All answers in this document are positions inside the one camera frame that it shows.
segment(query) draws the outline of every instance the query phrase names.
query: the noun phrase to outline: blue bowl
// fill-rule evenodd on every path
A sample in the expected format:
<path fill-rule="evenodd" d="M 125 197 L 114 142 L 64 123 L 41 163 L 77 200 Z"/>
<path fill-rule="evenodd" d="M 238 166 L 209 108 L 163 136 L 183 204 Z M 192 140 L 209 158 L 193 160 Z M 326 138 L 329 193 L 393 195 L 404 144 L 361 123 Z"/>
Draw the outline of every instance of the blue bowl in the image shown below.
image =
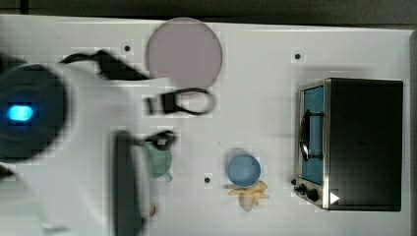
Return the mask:
<path fill-rule="evenodd" d="M 249 188 L 260 179 L 261 165 L 256 158 L 249 154 L 236 155 L 227 166 L 227 175 L 234 185 L 240 188 Z"/>

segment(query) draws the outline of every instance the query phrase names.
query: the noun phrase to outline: black toaster oven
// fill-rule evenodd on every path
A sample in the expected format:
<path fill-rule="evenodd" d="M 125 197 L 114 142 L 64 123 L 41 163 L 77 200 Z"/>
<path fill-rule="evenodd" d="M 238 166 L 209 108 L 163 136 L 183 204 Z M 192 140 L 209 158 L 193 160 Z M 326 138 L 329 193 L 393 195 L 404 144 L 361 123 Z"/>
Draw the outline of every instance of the black toaster oven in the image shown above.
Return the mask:
<path fill-rule="evenodd" d="M 330 78 L 299 95 L 297 195 L 329 210 L 400 211 L 402 81 Z"/>

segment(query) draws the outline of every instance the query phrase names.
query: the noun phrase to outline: white table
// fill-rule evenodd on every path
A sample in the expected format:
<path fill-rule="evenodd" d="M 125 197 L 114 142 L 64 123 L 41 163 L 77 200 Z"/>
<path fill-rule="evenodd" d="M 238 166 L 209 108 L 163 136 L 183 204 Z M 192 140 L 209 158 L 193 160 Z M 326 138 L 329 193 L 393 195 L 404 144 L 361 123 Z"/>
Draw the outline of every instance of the white table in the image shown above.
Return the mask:
<path fill-rule="evenodd" d="M 30 62 L 110 48 L 145 70 L 145 48 L 161 22 L 0 16 L 1 50 Z M 171 170 L 152 181 L 158 205 L 147 235 L 410 235 L 409 30 L 208 24 L 224 64 L 206 117 L 181 118 Z M 133 50 L 125 52 L 128 44 Z M 301 54 L 300 60 L 294 54 Z M 296 197 L 296 90 L 329 77 L 402 79 L 405 85 L 401 212 L 325 211 Z M 251 212 L 228 197 L 227 153 L 259 158 L 268 200 Z M 206 185 L 205 176 L 211 176 Z"/>

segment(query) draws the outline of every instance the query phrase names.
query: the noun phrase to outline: black handle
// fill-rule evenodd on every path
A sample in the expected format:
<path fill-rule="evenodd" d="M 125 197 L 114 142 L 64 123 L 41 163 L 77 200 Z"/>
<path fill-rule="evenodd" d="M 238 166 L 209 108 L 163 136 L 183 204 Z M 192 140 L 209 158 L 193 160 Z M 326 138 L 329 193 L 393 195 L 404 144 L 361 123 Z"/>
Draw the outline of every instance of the black handle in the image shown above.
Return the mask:
<path fill-rule="evenodd" d="M 301 132 L 299 135 L 301 154 L 305 161 L 309 160 L 309 145 L 310 145 L 310 117 L 311 116 L 324 116 L 324 113 L 313 113 L 307 110 L 304 113 L 303 119 L 301 120 Z"/>

